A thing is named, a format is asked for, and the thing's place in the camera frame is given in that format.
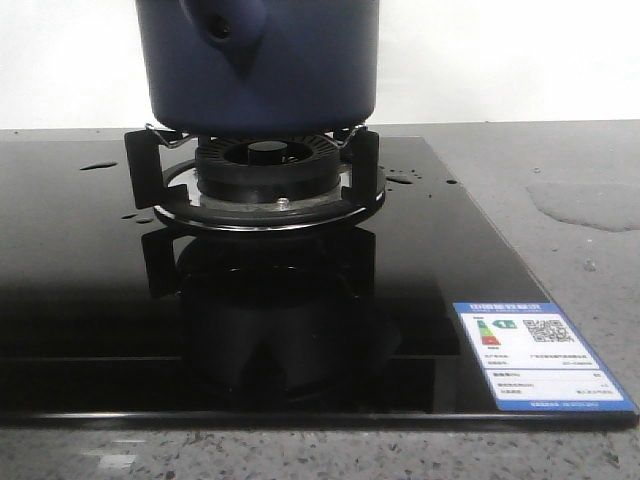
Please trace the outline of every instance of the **glass cooktop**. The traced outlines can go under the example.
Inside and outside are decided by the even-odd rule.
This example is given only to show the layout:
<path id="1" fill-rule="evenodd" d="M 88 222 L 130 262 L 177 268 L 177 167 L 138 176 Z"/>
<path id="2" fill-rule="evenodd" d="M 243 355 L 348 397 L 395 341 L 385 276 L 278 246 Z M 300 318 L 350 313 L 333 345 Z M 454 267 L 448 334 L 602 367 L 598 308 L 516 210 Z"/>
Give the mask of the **glass cooktop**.
<path id="1" fill-rule="evenodd" d="M 297 234 L 166 228 L 135 210 L 121 141 L 10 142 L 0 156 L 4 425 L 637 422 L 499 408 L 454 303 L 552 300 L 420 138 L 381 140 L 372 218 Z"/>

